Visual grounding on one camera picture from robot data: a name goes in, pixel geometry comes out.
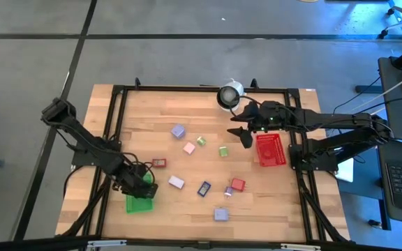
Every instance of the green plastic container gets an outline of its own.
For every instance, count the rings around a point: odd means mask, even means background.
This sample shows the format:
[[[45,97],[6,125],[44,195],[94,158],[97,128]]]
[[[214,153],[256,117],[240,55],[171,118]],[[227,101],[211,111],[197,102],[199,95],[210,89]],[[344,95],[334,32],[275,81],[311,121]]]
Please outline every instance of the green plastic container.
[[[144,175],[144,181],[151,183],[151,174]],[[138,199],[131,195],[126,195],[126,213],[145,213],[153,211],[153,199]]]

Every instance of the concrete floor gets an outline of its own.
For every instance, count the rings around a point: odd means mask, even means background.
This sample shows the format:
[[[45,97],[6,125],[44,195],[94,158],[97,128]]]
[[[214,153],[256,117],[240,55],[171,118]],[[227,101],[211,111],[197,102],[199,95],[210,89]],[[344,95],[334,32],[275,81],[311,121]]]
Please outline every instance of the concrete floor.
[[[0,33],[80,33],[89,2],[0,1]],[[89,33],[377,34],[396,22],[385,16],[387,3],[355,3],[99,1]],[[76,44],[0,40],[0,158],[6,161],[0,168],[0,241],[10,236],[45,138],[40,111],[60,95]],[[132,84],[139,77],[144,85],[220,85],[255,77],[261,86],[315,88],[322,111],[331,112],[354,96],[355,85],[376,79],[379,57],[401,53],[402,41],[393,40],[87,40],[69,100],[83,119],[93,84]],[[53,236],[71,158],[57,138],[27,238]],[[392,221],[392,231],[371,228],[366,221],[379,220],[378,203],[341,197],[352,240],[402,248],[402,222]]]

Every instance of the wooden tabletop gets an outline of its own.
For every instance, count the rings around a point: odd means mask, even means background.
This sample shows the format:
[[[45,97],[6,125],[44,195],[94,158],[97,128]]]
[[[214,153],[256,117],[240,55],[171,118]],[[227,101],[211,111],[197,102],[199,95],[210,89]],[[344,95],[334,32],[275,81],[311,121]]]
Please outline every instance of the wooden tabletop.
[[[96,84],[89,101],[84,126],[101,136],[110,103],[112,85]],[[320,111],[314,89],[300,89],[303,108]],[[256,100],[276,100],[283,95],[249,93]],[[247,102],[241,102],[239,113]],[[119,108],[116,103],[115,118]],[[149,213],[126,214],[126,198],[111,191],[107,204],[103,237],[150,238],[213,241],[305,241],[299,193],[295,173],[290,168],[287,147],[290,136],[278,132],[288,163],[277,167],[261,167],[255,149],[241,145],[239,138],[226,132],[228,128],[245,126],[231,122],[230,113],[218,107],[216,94],[208,92],[129,91],[121,127],[122,151],[132,152],[140,161],[166,158],[167,167],[154,168],[159,184],[154,210]],[[186,129],[183,139],[170,130],[176,123]],[[198,146],[203,136],[207,143]],[[308,133],[308,138],[322,139],[324,130]],[[183,152],[187,142],[196,145],[192,155]],[[227,157],[218,148],[226,146]],[[68,183],[68,189],[56,233],[66,231],[87,205],[94,177],[94,167],[83,167]],[[185,181],[182,190],[168,184],[171,175]],[[338,186],[334,177],[316,172],[320,205],[332,224],[349,238]],[[224,189],[232,178],[246,181],[243,192],[229,199]],[[203,181],[211,184],[205,197],[197,194]],[[228,208],[228,222],[215,222],[215,208]],[[91,233],[94,233],[98,208],[94,211]],[[317,238],[315,218],[310,209],[313,235]]]

